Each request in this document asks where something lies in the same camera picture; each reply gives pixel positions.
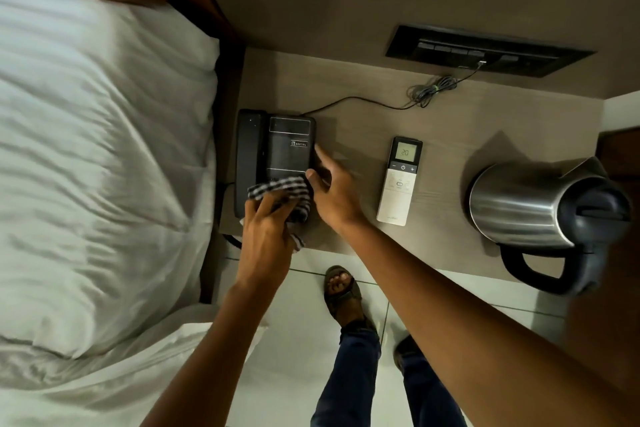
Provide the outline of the person's right hand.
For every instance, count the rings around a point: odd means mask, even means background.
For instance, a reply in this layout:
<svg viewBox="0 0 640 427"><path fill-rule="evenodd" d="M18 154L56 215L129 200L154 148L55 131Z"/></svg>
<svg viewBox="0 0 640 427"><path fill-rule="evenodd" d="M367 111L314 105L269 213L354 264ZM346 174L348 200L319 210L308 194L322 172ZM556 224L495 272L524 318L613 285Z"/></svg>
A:
<svg viewBox="0 0 640 427"><path fill-rule="evenodd" d="M314 199L321 219L346 240L355 229L371 228L360 205L351 173L319 144L314 145L314 151L321 168L329 174L328 180L322 177L328 184L328 192Z"/></svg>

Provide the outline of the person's left hand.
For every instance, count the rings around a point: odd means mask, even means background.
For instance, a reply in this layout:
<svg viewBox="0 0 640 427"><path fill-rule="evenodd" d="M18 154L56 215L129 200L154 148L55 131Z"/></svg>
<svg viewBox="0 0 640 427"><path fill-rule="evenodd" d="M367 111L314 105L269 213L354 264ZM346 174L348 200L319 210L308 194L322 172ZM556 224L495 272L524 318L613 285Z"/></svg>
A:
<svg viewBox="0 0 640 427"><path fill-rule="evenodd" d="M241 256L236 283L275 292L291 265L294 242L274 223L271 204L281 192L268 194L260 203L247 201Z"/></svg>

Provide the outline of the black white checkered cloth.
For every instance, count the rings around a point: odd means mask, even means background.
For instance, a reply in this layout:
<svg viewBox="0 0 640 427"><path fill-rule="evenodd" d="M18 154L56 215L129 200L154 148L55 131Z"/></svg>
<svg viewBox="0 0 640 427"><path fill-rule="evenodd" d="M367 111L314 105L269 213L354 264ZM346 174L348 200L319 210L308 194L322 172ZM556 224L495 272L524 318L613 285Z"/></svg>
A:
<svg viewBox="0 0 640 427"><path fill-rule="evenodd" d="M306 245L302 237L297 233L302 225L304 225L310 215L311 209L311 191L307 180L302 176L293 176L279 178L276 180L258 183L252 185L246 196L241 201L241 210L245 211L245 203L254 201L260 203L265 196L281 192L280 197L271 204L270 214L278 215L278 210L288 203L294 202L295 207L289 209L286 218L276 218L281 224L281 229L286 229L286 234L291 237L294 242L294 252L299 252Z"/></svg>

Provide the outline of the black telephone base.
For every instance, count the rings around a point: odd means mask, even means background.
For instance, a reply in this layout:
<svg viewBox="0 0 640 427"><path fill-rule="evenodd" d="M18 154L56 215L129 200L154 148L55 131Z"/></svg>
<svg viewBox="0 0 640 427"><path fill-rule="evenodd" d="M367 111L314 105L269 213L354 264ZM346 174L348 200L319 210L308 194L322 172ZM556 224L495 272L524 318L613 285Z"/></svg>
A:
<svg viewBox="0 0 640 427"><path fill-rule="evenodd" d="M312 166L315 140L313 117L271 115L266 134L266 171L258 183L299 175L307 180L305 172Z"/></svg>

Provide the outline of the person's right forearm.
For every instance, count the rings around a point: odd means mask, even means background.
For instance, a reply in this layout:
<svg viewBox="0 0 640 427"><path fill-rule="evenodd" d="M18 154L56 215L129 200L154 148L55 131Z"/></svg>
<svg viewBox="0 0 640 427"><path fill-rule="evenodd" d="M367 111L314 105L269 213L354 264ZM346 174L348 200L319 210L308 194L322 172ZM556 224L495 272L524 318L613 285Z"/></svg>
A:
<svg viewBox="0 0 640 427"><path fill-rule="evenodd" d="M612 386L367 220L335 228L475 427L640 427Z"/></svg>

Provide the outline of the person's left forearm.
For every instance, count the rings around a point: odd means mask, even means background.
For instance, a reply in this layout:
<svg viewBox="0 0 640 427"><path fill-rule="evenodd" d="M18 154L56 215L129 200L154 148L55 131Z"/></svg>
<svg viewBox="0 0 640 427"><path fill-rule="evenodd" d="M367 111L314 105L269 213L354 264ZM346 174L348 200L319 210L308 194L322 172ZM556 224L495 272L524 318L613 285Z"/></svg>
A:
<svg viewBox="0 0 640 427"><path fill-rule="evenodd" d="M209 331L140 427L226 427L248 351L283 280L236 280Z"/></svg>

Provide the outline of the person's left brown sandal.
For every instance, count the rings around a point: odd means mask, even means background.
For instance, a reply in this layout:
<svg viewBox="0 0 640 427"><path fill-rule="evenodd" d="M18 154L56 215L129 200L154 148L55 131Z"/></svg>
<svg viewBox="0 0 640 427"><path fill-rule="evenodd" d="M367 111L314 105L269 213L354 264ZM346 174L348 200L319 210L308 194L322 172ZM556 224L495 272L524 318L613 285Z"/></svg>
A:
<svg viewBox="0 0 640 427"><path fill-rule="evenodd" d="M324 275L324 302L332 318L340 326L340 333L378 331L365 314L362 293L353 275L342 266L332 266Z"/></svg>

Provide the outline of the person's brown sandal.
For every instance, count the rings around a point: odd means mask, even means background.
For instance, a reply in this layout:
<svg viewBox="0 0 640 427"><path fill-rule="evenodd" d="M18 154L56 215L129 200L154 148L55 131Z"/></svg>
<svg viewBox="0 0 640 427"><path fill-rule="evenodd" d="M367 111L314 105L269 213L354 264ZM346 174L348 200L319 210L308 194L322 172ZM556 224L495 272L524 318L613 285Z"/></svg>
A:
<svg viewBox="0 0 640 427"><path fill-rule="evenodd" d="M402 375L404 375L405 372L404 361L407 358L411 359L423 357L424 355L422 354L419 346L417 345L411 334L408 334L406 337L404 337L404 339L398 342L393 353L394 364Z"/></svg>
<svg viewBox="0 0 640 427"><path fill-rule="evenodd" d="M365 314L362 293L353 275L342 266L332 266L324 275L324 302L332 318L340 326L340 333L378 331Z"/></svg>

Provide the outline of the person's right brown sandal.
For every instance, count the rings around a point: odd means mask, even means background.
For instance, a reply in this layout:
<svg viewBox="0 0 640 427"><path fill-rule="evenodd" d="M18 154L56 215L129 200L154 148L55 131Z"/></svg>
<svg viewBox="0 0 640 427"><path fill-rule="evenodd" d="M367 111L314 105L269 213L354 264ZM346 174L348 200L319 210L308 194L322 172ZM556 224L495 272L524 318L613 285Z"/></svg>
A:
<svg viewBox="0 0 640 427"><path fill-rule="evenodd" d="M411 359L423 357L424 355L422 354L419 346L417 345L411 334L408 334L406 337L404 337L404 339L398 342L393 353L394 364L402 375L404 375L405 372L404 361L407 358Z"/></svg>

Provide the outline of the person's left leg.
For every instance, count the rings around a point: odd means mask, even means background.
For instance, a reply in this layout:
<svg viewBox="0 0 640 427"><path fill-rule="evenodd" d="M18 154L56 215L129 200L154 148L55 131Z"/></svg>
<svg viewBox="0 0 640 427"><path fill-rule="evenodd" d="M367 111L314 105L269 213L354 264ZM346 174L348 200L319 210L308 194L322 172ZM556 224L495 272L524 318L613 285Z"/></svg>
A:
<svg viewBox="0 0 640 427"><path fill-rule="evenodd" d="M369 319L341 328L333 370L310 427L371 427L380 354L380 338Z"/></svg>

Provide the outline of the person's leg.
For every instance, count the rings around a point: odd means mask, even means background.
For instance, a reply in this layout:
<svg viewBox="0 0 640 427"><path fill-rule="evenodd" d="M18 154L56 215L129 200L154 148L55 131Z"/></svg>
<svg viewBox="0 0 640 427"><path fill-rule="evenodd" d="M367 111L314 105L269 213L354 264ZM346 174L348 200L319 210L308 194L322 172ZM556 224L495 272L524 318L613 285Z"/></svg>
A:
<svg viewBox="0 0 640 427"><path fill-rule="evenodd" d="M457 402L422 353L399 356L414 427L467 427Z"/></svg>
<svg viewBox="0 0 640 427"><path fill-rule="evenodd" d="M371 427L380 354L380 338L369 319L341 328L333 370L310 427Z"/></svg>

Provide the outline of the white pillow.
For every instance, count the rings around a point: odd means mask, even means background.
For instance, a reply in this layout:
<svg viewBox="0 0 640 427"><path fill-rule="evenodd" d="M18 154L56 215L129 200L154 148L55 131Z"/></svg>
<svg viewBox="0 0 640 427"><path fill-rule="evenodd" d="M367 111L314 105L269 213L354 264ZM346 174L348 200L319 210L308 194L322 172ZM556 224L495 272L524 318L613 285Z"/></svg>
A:
<svg viewBox="0 0 640 427"><path fill-rule="evenodd" d="M218 56L171 5L0 0L0 337L78 358L197 303Z"/></svg>

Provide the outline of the stainless steel electric kettle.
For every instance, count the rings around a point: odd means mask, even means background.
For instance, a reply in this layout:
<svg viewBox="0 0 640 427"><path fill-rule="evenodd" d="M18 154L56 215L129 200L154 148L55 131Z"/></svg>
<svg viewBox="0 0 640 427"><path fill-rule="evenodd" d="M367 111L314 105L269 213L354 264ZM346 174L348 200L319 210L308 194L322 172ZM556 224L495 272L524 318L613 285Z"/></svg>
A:
<svg viewBox="0 0 640 427"><path fill-rule="evenodd" d="M577 296L600 283L633 208L591 156L490 165L471 181L465 210L474 228L498 245L511 276L545 293Z"/></svg>

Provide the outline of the white bed sheet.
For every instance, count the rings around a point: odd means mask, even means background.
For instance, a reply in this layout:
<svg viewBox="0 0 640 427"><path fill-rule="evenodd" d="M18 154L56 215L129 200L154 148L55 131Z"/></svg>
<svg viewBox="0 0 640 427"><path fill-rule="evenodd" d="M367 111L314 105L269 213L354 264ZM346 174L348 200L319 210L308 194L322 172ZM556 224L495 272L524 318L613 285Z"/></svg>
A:
<svg viewBox="0 0 640 427"><path fill-rule="evenodd" d="M76 359L0 337L0 427L139 427L219 309L185 307L105 353Z"/></svg>

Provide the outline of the black wall switch panel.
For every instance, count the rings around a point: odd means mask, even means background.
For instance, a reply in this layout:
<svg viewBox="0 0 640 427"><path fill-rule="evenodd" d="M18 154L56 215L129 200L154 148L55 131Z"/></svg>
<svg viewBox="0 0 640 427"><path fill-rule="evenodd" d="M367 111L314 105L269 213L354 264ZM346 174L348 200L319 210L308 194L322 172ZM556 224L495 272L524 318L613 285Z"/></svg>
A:
<svg viewBox="0 0 640 427"><path fill-rule="evenodd" d="M385 55L432 66L543 78L594 54L594 50L521 37L398 25Z"/></svg>

